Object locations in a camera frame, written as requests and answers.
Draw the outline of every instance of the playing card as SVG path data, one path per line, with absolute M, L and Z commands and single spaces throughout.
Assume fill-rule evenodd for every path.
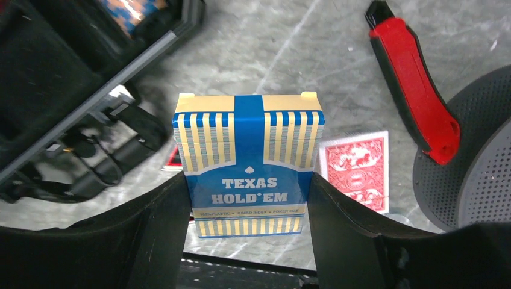
M 323 141 L 321 175 L 339 191 L 378 213 L 389 211 L 387 131 Z
M 172 142 L 171 153 L 169 155 L 169 158 L 167 159 L 161 170 L 167 172 L 179 172 L 183 170 L 183 165 L 181 163 L 181 158 L 179 156 L 179 149 L 174 141 Z

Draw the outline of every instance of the gold stripe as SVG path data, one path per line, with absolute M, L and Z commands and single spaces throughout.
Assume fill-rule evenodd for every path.
M 226 235 L 230 236 L 233 234 L 233 231 L 231 230 L 231 220 L 225 221 L 225 230 L 226 230 Z
M 302 162 L 305 131 L 307 129 L 307 113 L 301 112 L 300 117 L 301 117 L 300 133 L 298 134 L 298 146 L 296 147 L 296 160 L 295 160 L 295 166 L 297 166 L 297 167 L 299 167 Z
M 288 112 L 287 115 L 289 116 L 289 125 L 287 126 L 287 145 L 286 145 L 286 157 L 284 159 L 284 162 L 286 164 L 291 163 L 291 155 L 293 152 L 293 137 L 295 133 L 295 113 L 294 112 Z
M 261 230 L 260 230 L 260 233 L 261 234 L 265 234 L 266 233 L 266 220 L 265 219 L 261 219 Z
M 213 227 L 213 221 L 208 221 L 208 227 L 209 227 L 209 235 L 214 236 L 215 235 L 215 229 Z
M 252 235 L 257 235 L 257 219 L 252 219 Z
M 286 229 L 284 230 L 284 233 L 289 233 L 289 231 L 291 231 L 291 219 L 291 217 L 287 218 Z
M 263 95 L 263 108 L 270 110 L 321 110 L 317 96 Z
M 282 233 L 282 221 L 283 219 L 282 218 L 278 218 L 277 220 L 277 233 Z
M 181 136 L 181 146 L 183 147 L 184 161 L 186 163 L 186 172 L 192 172 L 192 158 L 190 157 L 190 148 L 188 147 L 188 138 L 186 137 L 186 131 L 184 130 L 184 114 L 180 114 L 177 117 L 177 123 L 179 127 L 179 135 Z
M 202 123 L 204 124 L 204 140 L 206 141 L 206 152 L 208 156 L 208 166 L 212 166 L 215 162 L 213 160 L 213 145 L 211 143 L 211 128 L 209 127 L 209 113 L 205 113 L 202 117 Z
M 215 125 L 216 125 L 216 139 L 218 143 L 218 160 L 221 164 L 225 163 L 225 155 L 224 155 L 224 132 L 222 130 L 222 114 L 217 113 L 215 115 Z
M 293 232 L 298 232 L 299 228 L 300 228 L 300 220 L 302 218 L 301 217 L 296 217 L 295 218 L 295 226 L 293 228 Z
M 282 119 L 282 113 L 281 112 L 277 112 L 277 129 L 275 131 L 275 135 L 276 136 L 279 136 L 279 139 L 277 141 L 277 138 L 275 138 L 275 156 L 273 157 L 273 160 L 274 161 L 278 161 L 280 160 L 280 145 L 282 143 L 282 141 L 280 141 L 282 138 L 282 123 L 283 123 L 283 119 Z
M 319 125 L 319 114 L 316 111 L 312 112 L 312 129 L 310 131 L 309 148 L 307 150 L 307 158 L 305 160 L 305 167 L 313 167 L 314 161 L 312 160 L 312 153 L 314 152 L 314 143 L 316 142 L 316 133 Z
M 275 219 L 270 219 L 270 224 L 268 225 L 268 234 L 273 234 L 273 225 L 275 223 Z
M 222 225 L 222 221 L 218 220 L 216 221 L 216 226 L 218 227 L 218 236 L 221 236 L 224 234 L 224 230 L 223 230 L 223 225 Z
M 201 236 L 206 236 L 206 228 L 204 226 L 204 222 L 199 222 L 199 227 L 201 228 Z
M 239 220 L 234 220 L 234 234 L 239 235 Z
M 265 113 L 265 161 L 270 160 L 270 124 L 271 117 L 270 113 Z
M 189 96 L 179 97 L 175 113 L 206 112 L 206 111 L 234 111 L 234 96 Z
M 243 220 L 243 235 L 248 235 L 248 220 Z
M 202 162 L 201 140 L 199 139 L 199 131 L 197 127 L 197 114 L 192 113 L 190 116 L 190 125 L 192 127 L 193 147 L 195 148 L 195 158 L 197 159 L 197 169 L 202 170 L 204 163 Z
M 231 151 L 231 161 L 236 160 L 236 145 L 234 144 L 234 113 L 230 113 L 227 119 L 229 126 L 229 148 Z

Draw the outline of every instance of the blue stripe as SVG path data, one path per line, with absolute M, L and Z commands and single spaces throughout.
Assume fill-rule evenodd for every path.
M 216 126 L 215 122 L 216 113 L 209 113 L 209 127 L 214 128 Z
M 178 119 L 179 115 L 180 115 L 179 113 L 175 113 L 174 117 L 172 117 L 172 127 L 174 129 L 179 128 L 179 123 L 177 122 L 177 119 Z
M 197 127 L 203 128 L 204 127 L 204 113 L 198 113 L 197 114 Z
M 270 111 L 270 125 L 271 126 L 277 125 L 277 112 L 276 111 Z
M 226 128 L 229 126 L 229 114 L 228 113 L 222 113 L 222 127 Z
M 191 113 L 184 113 L 184 119 L 183 119 L 183 122 L 184 122 L 184 127 L 185 128 L 191 128 L 192 126 L 190 125 L 190 116 L 192 114 Z
M 302 124 L 302 115 L 299 111 L 295 111 L 295 125 L 301 125 Z
M 246 95 L 234 97 L 234 128 L 236 130 L 236 163 L 241 166 L 259 166 L 265 147 L 265 115 L 263 97 Z
M 289 113 L 287 111 L 282 112 L 282 125 L 289 125 Z
M 312 116 L 312 111 L 306 111 L 306 114 L 307 114 L 307 125 L 312 125 L 312 123 L 314 122 L 314 119 Z
M 325 116 L 322 111 L 318 111 L 319 115 L 319 125 L 325 125 Z

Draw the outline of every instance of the gray speaker grille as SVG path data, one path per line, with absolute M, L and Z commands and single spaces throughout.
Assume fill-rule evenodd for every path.
M 413 166 L 413 189 L 419 207 L 444 231 L 457 228 L 458 194 L 473 159 L 511 116 L 511 66 L 472 82 L 447 106 L 462 129 L 457 155 L 440 166 L 418 150 Z
M 511 220 L 511 121 L 483 146 L 460 193 L 458 226 Z

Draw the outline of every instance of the concrete floor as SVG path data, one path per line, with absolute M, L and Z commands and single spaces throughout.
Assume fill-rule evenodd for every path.
M 369 0 L 209 0 L 203 32 L 164 59 L 140 82 L 145 106 L 170 125 L 179 92 L 196 95 L 298 94 L 317 91 L 327 118 L 324 137 L 371 122 L 390 134 L 390 212 L 415 227 L 440 232 L 415 201 L 416 145 L 397 115 L 369 44 L 363 14 Z M 438 90 L 448 101 L 484 73 L 511 63 L 511 2 L 391 0 L 418 34 Z M 66 227 L 154 188 L 165 149 L 132 171 L 119 187 L 83 204 L 23 199 L 0 204 L 0 225 Z M 186 250 L 248 261 L 315 269 L 310 227 L 301 235 L 200 240 L 190 226 Z

